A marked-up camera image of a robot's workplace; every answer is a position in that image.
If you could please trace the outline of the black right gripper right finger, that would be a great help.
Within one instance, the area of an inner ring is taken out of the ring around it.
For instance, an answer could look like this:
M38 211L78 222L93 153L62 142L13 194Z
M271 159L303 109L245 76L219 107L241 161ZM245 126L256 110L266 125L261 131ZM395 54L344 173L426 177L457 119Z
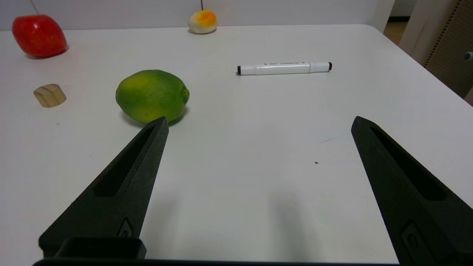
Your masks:
M472 208L374 122L351 134L399 263L471 266Z

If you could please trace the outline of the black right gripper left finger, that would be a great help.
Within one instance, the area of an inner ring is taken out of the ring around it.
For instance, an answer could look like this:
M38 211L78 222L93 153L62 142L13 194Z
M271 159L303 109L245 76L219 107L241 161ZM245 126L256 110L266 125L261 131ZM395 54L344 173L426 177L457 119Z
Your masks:
M145 125L40 236L44 257L72 237L138 238L168 133L164 117Z

